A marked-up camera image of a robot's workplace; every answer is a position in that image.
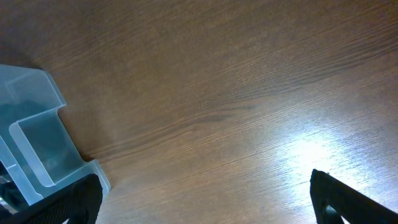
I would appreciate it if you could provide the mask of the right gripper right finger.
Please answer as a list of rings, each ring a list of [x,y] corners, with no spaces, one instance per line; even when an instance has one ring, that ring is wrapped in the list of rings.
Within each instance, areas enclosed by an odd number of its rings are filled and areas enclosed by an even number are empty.
[[[340,182],[312,170],[310,196],[318,224],[397,223],[397,213]]]

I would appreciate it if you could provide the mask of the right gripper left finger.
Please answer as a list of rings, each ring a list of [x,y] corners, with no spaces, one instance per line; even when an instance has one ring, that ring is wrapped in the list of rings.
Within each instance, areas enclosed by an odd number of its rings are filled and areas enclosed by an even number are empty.
[[[96,174],[89,174],[27,209],[1,219],[1,224],[95,224],[103,188]]]

